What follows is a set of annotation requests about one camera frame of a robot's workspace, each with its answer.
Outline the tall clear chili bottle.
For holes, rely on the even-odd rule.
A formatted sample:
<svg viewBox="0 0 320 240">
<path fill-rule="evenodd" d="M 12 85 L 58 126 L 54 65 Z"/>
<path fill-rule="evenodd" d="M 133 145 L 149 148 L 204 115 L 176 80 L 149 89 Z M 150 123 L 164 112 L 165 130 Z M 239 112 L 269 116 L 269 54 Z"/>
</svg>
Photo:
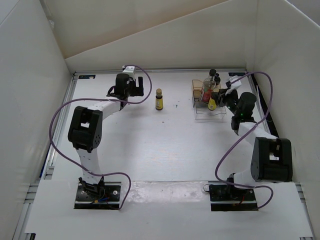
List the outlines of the tall clear chili bottle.
<svg viewBox="0 0 320 240">
<path fill-rule="evenodd" d="M 208 77 L 202 82 L 202 87 L 200 91 L 200 101 L 205 104 L 209 102 L 212 90 L 216 85 L 216 82 L 215 82 L 216 74 L 217 74 L 217 71 L 215 69 L 211 69 L 209 71 Z"/>
</svg>

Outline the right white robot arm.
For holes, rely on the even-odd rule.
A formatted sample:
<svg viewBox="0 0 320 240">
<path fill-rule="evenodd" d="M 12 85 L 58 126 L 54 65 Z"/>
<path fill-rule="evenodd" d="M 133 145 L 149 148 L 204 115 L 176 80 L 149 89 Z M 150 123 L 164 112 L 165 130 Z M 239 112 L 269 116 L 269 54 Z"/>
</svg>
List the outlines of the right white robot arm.
<svg viewBox="0 0 320 240">
<path fill-rule="evenodd" d="M 238 199 L 244 188 L 258 183 L 291 182 L 293 179 L 292 145 L 287 138 L 278 138 L 258 126 L 253 117 L 257 98 L 251 92 L 238 96 L 237 90 L 221 89 L 211 94 L 218 107 L 227 107 L 233 114 L 231 129 L 253 147 L 248 169 L 232 173 L 225 181 L 224 193 L 230 200 Z"/>
</svg>

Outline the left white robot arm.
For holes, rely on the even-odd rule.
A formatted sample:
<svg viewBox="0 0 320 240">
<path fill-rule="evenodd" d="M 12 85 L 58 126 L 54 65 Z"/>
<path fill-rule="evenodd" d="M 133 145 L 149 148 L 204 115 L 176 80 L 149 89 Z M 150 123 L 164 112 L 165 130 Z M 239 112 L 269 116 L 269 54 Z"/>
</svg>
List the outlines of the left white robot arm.
<svg viewBox="0 0 320 240">
<path fill-rule="evenodd" d="M 103 181 L 103 176 L 97 151 L 102 140 L 103 120 L 121 111 L 129 97 L 142 96 L 143 77 L 135 78 L 133 73 L 119 73 L 116 75 L 115 85 L 109 89 L 103 101 L 74 109 L 67 137 L 76 149 L 81 166 L 85 168 L 79 180 L 90 185 L 87 194 L 93 200 L 100 200 L 105 194 L 104 186 L 99 184 Z"/>
</svg>

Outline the white powder jar black cap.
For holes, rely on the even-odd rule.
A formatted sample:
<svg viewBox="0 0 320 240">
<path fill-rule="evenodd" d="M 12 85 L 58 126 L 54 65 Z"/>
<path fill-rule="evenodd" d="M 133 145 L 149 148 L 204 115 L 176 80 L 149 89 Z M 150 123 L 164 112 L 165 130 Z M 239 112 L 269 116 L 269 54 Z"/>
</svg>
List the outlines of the white powder jar black cap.
<svg viewBox="0 0 320 240">
<path fill-rule="evenodd" d="M 214 77 L 214 82 L 215 82 L 214 89 L 221 89 L 221 78 L 219 73 L 216 73 Z"/>
</svg>

